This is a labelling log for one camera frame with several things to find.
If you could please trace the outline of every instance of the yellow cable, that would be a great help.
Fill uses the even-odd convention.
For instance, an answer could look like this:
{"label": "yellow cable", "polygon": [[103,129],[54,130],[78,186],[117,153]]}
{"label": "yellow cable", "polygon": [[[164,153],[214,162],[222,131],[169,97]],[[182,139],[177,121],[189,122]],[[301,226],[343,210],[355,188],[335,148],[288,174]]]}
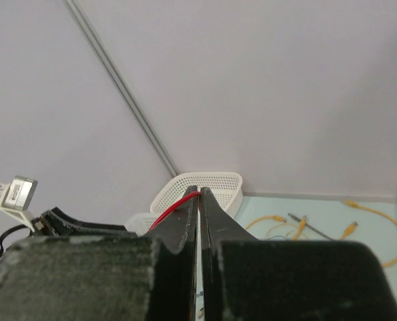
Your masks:
{"label": "yellow cable", "polygon": [[[381,215],[382,217],[384,217],[385,219],[388,219],[389,221],[391,221],[393,224],[395,224],[397,226],[397,220],[393,219],[392,217],[388,216],[387,214],[385,214],[381,211],[377,211],[376,209],[371,209],[369,207],[361,206],[353,201],[344,201],[344,203],[350,207],[355,208],[355,209],[363,209],[364,211],[368,211],[371,213]],[[397,256],[392,261],[383,263],[382,266],[386,268],[386,267],[394,265],[396,263],[397,263]]]}
{"label": "yellow cable", "polygon": [[247,225],[245,227],[245,230],[250,229],[252,227],[252,225],[254,225],[254,224],[256,224],[256,223],[258,223],[260,221],[264,221],[265,219],[273,219],[273,220],[278,221],[278,222],[286,223],[286,219],[284,217],[281,217],[281,216],[278,216],[278,215],[262,216],[262,217],[259,217],[258,219],[255,219],[254,221],[250,222],[249,225]]}
{"label": "yellow cable", "polygon": [[352,234],[357,226],[357,222],[353,222],[352,224],[348,225],[340,239],[345,239],[348,235]]}
{"label": "yellow cable", "polygon": [[[289,237],[289,235],[291,234],[291,233],[293,233],[294,231],[290,231],[290,232],[288,232],[288,233],[286,233],[286,238],[288,238]],[[308,235],[307,234],[305,234],[305,233],[301,233],[301,236],[303,236],[303,237],[305,237],[306,239],[309,239],[309,237],[308,237]]]}
{"label": "yellow cable", "polygon": [[[268,232],[266,232],[266,236],[268,237],[268,234],[273,230],[273,229],[276,229],[277,227],[281,227],[281,226],[292,226],[292,227],[294,227],[295,229],[298,229],[298,227],[295,225],[295,224],[292,224],[292,223],[281,223],[281,224],[277,224],[277,225],[275,225],[275,226],[273,226],[273,227],[271,227],[269,230],[268,230]],[[290,231],[290,232],[288,232],[288,233],[286,233],[286,238],[289,236],[289,234],[290,233],[292,233],[293,231]],[[304,235],[307,239],[309,238],[305,233],[302,233],[301,235]]]}
{"label": "yellow cable", "polygon": [[299,222],[299,227],[298,227],[298,232],[295,234],[295,236],[293,237],[293,240],[297,240],[298,237],[301,235],[301,233],[303,232],[303,229],[305,227],[305,224],[307,224],[307,216],[303,216],[303,218],[301,219],[301,222]]}

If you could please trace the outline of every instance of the metal rod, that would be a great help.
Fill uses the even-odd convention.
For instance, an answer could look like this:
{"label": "metal rod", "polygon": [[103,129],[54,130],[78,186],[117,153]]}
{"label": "metal rod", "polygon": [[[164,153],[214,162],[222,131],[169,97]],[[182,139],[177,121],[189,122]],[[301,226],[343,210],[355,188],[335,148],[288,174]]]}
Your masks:
{"label": "metal rod", "polygon": [[271,192],[250,192],[243,191],[244,196],[250,197],[278,197],[282,199],[316,199],[318,201],[345,201],[351,199],[356,202],[379,202],[379,203],[397,203],[396,197],[371,197],[371,196],[353,196],[353,195],[322,195],[322,194],[296,194],[296,193],[271,193]]}
{"label": "metal rod", "polygon": [[[299,217],[297,217],[296,215],[293,215],[291,213],[287,213],[287,215],[292,217],[296,222],[301,222],[301,219]],[[327,236],[326,234],[320,232],[318,229],[315,229],[314,227],[310,226],[308,223],[306,223],[305,226],[308,227],[311,231],[316,232],[320,236],[323,236],[324,238],[326,238],[326,239],[328,239],[330,241],[335,241],[333,238],[331,238],[331,237]]]}
{"label": "metal rod", "polygon": [[89,22],[89,19],[85,15],[84,10],[81,8],[76,0],[63,0],[63,2],[76,23],[78,24],[79,28],[86,36],[86,39],[94,49],[103,66],[106,68],[106,71],[109,73],[109,76],[112,78],[113,82],[117,86],[119,92],[121,93],[121,96],[124,98],[124,101],[130,108],[131,112],[135,116],[143,131],[145,132],[147,138],[151,141],[153,148],[157,151],[157,154],[163,161],[165,167],[167,167],[167,170],[170,172],[172,177],[177,176],[179,174],[179,171],[175,163],[171,159],[163,143],[157,136],[156,132],[153,130],[145,114],[131,94],[124,78],[121,76],[121,73],[118,71],[112,58],[105,50],[100,38],[97,35],[97,32],[94,30],[91,23]]}

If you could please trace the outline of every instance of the black cable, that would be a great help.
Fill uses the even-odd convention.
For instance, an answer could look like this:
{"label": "black cable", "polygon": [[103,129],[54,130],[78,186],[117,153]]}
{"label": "black cable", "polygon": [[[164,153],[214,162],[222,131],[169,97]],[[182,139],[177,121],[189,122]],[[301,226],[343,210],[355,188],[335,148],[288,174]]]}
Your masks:
{"label": "black cable", "polygon": [[7,231],[3,232],[0,235],[0,259],[3,255],[3,252],[5,251],[5,249],[3,248],[3,241],[5,241],[5,239],[10,236],[12,233],[15,233],[16,231],[20,231],[22,229],[28,229],[29,227],[25,226],[25,225],[16,225],[14,227],[11,227],[10,229],[8,229]]}
{"label": "black cable", "polygon": [[276,237],[282,237],[285,241],[287,240],[287,238],[284,237],[283,235],[275,235],[273,237],[270,237],[268,240],[270,241],[271,239],[275,239]]}

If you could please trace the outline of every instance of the white plastic basket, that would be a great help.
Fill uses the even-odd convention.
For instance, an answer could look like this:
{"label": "white plastic basket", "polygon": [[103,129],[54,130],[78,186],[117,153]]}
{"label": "white plastic basket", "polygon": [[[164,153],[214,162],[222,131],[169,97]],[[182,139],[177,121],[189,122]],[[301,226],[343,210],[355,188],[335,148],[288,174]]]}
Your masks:
{"label": "white plastic basket", "polygon": [[153,222],[174,202],[181,199],[186,189],[197,185],[198,189],[209,187],[219,205],[229,216],[237,214],[241,202],[243,178],[233,172],[196,172],[184,173],[169,181],[159,192],[151,204],[151,213],[136,214],[127,222],[125,227],[142,235],[148,231]]}

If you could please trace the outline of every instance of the wire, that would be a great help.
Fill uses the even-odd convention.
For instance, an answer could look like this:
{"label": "wire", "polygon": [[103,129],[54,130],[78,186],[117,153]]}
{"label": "wire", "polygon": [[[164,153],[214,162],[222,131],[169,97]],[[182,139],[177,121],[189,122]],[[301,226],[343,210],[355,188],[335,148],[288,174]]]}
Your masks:
{"label": "wire", "polygon": [[170,206],[168,209],[166,209],[164,211],[164,213],[162,213],[156,220],[155,222],[153,222],[152,226],[149,228],[149,231],[154,229],[155,226],[157,226],[158,224],[160,224],[160,222],[162,222],[162,220],[164,220],[164,218],[166,218],[167,216],[170,215],[171,212],[173,212],[174,210],[176,210],[180,205],[184,204],[186,201],[190,200],[192,197],[195,196],[200,196],[201,193],[196,191],[196,192],[192,192],[184,197],[182,197],[180,200],[178,200],[176,203],[172,204],[172,206]]}
{"label": "wire", "polygon": [[3,241],[5,241],[5,239],[10,236],[12,233],[19,231],[21,229],[28,229],[29,227],[25,226],[25,225],[16,225],[14,227],[11,227],[10,229],[8,229],[7,231],[3,232],[2,235],[0,235],[0,259],[3,255],[3,252],[5,251],[5,249],[3,248]]}
{"label": "wire", "polygon": [[199,310],[199,312],[198,312],[198,318],[199,318],[199,319],[204,318],[204,308],[201,308],[201,309]]}
{"label": "wire", "polygon": [[254,221],[251,221],[246,227],[245,230],[250,229],[254,224],[264,221],[265,219],[274,219],[275,221],[278,222],[284,222],[286,223],[286,219],[284,217],[278,216],[278,215],[273,215],[273,216],[262,216],[259,217],[258,219],[255,219]]}
{"label": "wire", "polygon": [[282,237],[286,241],[286,237],[284,237],[283,235],[275,235],[273,237],[270,237],[268,240],[271,241],[272,239],[275,239],[276,237]]}
{"label": "wire", "polygon": [[[355,208],[355,209],[362,209],[364,211],[368,211],[368,212],[371,212],[371,213],[378,214],[378,215],[384,217],[385,219],[388,219],[390,222],[395,224],[395,226],[397,226],[397,220],[393,219],[392,217],[388,216],[387,214],[385,214],[385,213],[383,213],[381,211],[377,211],[376,209],[371,209],[370,207],[361,206],[361,205],[359,205],[359,204],[357,204],[356,202],[353,202],[353,201],[348,201],[347,200],[347,201],[344,201],[344,203],[346,205],[350,206],[350,207]],[[386,263],[383,263],[382,266],[386,268],[386,267],[394,265],[396,263],[397,263],[397,256],[393,260],[391,260],[389,262],[386,262]]]}
{"label": "wire", "polygon": [[[277,225],[271,227],[271,228],[268,230],[268,232],[266,232],[266,236],[268,237],[268,234],[270,234],[271,231],[272,231],[273,229],[276,229],[276,228],[282,227],[282,226],[291,226],[291,227],[294,227],[295,229],[298,229],[298,227],[297,227],[295,224],[292,224],[292,223],[280,223],[280,224],[277,224]],[[285,237],[288,238],[289,234],[291,234],[292,232],[293,232],[293,231],[288,232],[288,233],[285,235]],[[305,233],[302,233],[301,235],[304,235],[307,239],[309,238],[307,235],[305,235]]]}
{"label": "wire", "polygon": [[304,215],[303,218],[301,219],[301,222],[299,222],[298,232],[293,237],[294,240],[297,240],[298,237],[301,235],[301,233],[304,230],[305,224],[307,224],[307,216]]}

